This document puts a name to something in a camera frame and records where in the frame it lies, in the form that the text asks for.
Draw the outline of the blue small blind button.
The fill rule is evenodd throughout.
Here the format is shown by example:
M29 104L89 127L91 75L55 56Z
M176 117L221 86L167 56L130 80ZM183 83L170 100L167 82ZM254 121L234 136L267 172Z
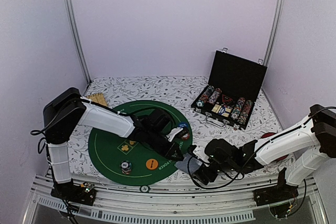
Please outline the blue small blind button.
M188 127L188 124L186 122L180 122L178 124L178 127L180 127L180 128Z

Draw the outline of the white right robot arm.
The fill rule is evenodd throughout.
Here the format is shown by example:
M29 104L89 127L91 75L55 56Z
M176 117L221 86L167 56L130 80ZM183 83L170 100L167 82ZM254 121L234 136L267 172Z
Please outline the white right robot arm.
M273 204L298 196L298 186L324 162L335 158L335 107L315 104L300 122L271 136L250 141L241 147L224 139L213 139L205 147L208 161L189 172L193 183L202 189L220 172L232 169L246 175L290 153L305 149L293 164L283 168L274 186L254 190L257 206Z

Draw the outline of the small chip stack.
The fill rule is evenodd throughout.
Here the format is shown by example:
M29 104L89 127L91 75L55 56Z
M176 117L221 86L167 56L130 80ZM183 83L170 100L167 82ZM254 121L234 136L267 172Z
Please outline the small chip stack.
M188 140L189 137L190 137L190 134L189 134L189 133L186 133L185 135L183 135L183 136L181 137L181 139L182 139L182 140Z

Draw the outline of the orange big blind button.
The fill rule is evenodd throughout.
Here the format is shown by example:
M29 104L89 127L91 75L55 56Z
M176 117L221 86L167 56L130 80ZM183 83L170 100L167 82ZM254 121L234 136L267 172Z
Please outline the orange big blind button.
M151 159L148 159L146 161L145 165L146 165L147 169L149 169L149 170L155 170L155 169L158 168L159 163L158 163L158 161L156 159L151 158Z

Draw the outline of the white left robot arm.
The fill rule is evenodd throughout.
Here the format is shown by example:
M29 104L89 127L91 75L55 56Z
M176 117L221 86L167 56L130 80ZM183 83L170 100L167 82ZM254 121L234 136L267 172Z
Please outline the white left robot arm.
M90 126L119 137L147 144L159 155L182 161L176 139L189 135L187 126L175 126L169 133L165 127L172 122L166 109L154 108L149 115L136 116L134 112L116 111L84 98L77 88L69 88L43 109L44 128L54 183L67 200L78 195L74 185L68 155L68 141L78 125Z

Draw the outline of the blue checked card deck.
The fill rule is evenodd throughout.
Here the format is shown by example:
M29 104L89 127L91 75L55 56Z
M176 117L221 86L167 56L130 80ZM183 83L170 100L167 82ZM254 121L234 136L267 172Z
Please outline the blue checked card deck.
M193 174L201 167L201 165L202 162L186 154L184 159L182 161L176 162L174 166L185 173Z

